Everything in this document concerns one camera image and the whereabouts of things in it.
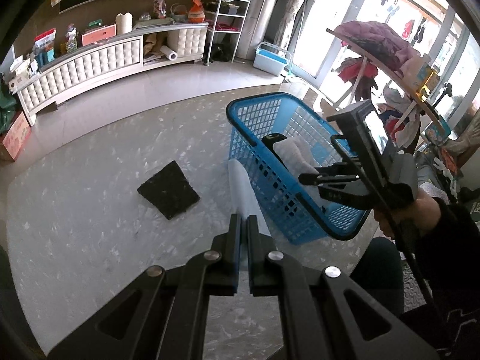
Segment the person right hand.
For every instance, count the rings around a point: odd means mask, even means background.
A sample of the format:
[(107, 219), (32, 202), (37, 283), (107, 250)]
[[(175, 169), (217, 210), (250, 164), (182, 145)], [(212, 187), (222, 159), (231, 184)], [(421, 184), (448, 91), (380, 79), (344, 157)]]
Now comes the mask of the person right hand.
[(431, 197), (424, 189), (418, 189), (415, 202), (408, 208), (391, 213), (395, 228), (390, 225), (386, 213), (374, 210), (374, 219), (378, 222), (382, 234), (391, 240), (394, 240), (400, 233), (401, 224), (410, 223), (420, 233), (427, 233), (438, 226), (446, 226), (451, 222), (448, 207), (442, 200), (437, 201)]

